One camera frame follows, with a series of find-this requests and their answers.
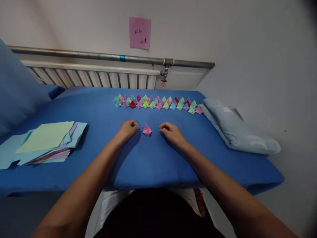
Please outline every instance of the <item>folded blanket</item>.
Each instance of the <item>folded blanket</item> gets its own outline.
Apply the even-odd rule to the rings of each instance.
[[[276,140],[248,126],[220,101],[204,99],[204,104],[199,106],[230,149],[257,154],[277,154],[281,151]]]

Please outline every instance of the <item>metal pipe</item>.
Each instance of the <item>metal pipe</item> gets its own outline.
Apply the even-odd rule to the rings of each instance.
[[[125,56],[125,55],[113,55],[113,54],[101,54],[92,52],[80,52],[80,51],[66,51],[66,50],[53,50],[53,49],[41,49],[21,46],[8,46],[13,53],[28,54],[28,55],[42,55],[42,56],[56,56],[56,57],[69,57],[80,59],[93,59],[93,60],[110,60],[110,61],[123,61],[131,63],[146,63],[165,65],[165,61],[173,59],[160,59],[150,57],[139,56]],[[194,67],[194,68],[209,68],[212,69],[215,66],[213,62],[198,62],[198,61],[186,61],[186,60],[174,60],[174,66],[180,67]]]

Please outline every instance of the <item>white radiator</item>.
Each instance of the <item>white radiator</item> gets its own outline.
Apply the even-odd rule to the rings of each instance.
[[[21,61],[40,84],[154,89],[159,70],[108,67],[87,64]]]

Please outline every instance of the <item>wall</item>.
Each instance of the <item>wall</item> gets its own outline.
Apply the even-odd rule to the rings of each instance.
[[[299,0],[2,0],[0,37],[9,45],[214,61],[197,89],[237,107],[281,143],[269,159],[286,181],[258,198],[303,236],[317,201],[316,23],[309,7]],[[129,16],[152,19],[149,51],[130,49]],[[203,73],[172,69],[166,88],[195,88]]]

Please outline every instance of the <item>bed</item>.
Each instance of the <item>bed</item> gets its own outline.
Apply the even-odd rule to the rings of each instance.
[[[228,149],[203,114],[191,115],[185,110],[116,108],[112,100],[119,94],[190,97],[197,104],[203,103],[205,98],[197,91],[71,87],[16,126],[0,143],[42,123],[87,122],[77,148],[63,163],[17,166],[15,162],[9,169],[0,170],[0,194],[65,191],[116,134],[120,124],[129,119],[136,120],[141,130],[148,124],[152,135],[147,137],[139,131],[122,147],[105,190],[203,187],[187,161],[160,134],[158,126],[164,121],[177,125],[190,143],[251,194],[284,181],[283,175],[265,156]]]

